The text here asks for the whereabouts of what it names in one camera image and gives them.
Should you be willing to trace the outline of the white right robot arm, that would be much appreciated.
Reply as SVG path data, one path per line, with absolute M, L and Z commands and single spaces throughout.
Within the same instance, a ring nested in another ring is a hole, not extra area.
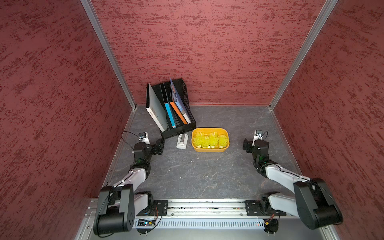
M 272 161 L 269 155 L 269 142 L 255 139 L 243 142 L 243 150 L 252 154 L 256 171 L 264 178 L 275 181 L 290 190 L 294 195 L 285 196 L 278 192 L 262 195 L 259 201 L 246 201 L 249 214 L 265 216 L 267 233 L 274 225 L 274 217 L 284 214 L 300 218 L 309 229 L 339 225 L 344 221 L 333 195 L 326 182 L 320 178 L 308 178 L 283 168 Z

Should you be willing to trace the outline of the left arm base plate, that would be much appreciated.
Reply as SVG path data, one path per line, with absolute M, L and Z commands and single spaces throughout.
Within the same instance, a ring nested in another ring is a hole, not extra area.
M 137 216 L 166 216 L 168 213 L 168 205 L 168 200 L 154 200 L 152 205 L 149 205 L 146 209 L 142 210 Z

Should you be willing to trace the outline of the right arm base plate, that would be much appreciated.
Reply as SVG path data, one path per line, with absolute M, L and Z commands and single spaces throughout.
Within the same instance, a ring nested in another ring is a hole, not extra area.
M 245 207 L 248 217 L 269 218 L 272 215 L 277 217 L 285 217 L 287 215 L 285 212 L 272 209 L 266 200 L 245 201 Z

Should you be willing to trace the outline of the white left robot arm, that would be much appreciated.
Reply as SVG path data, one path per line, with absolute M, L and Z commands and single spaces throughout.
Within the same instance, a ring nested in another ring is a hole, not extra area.
M 117 183 L 101 189 L 93 225 L 94 234 L 100 238 L 115 233 L 129 232 L 135 225 L 137 215 L 152 215 L 153 220 L 139 219 L 140 227 L 156 227 L 162 210 L 154 203 L 151 192 L 136 193 L 136 189 L 147 180 L 151 171 L 153 155 L 162 155 L 165 140 L 155 144 L 135 144 L 134 162 L 128 174 Z

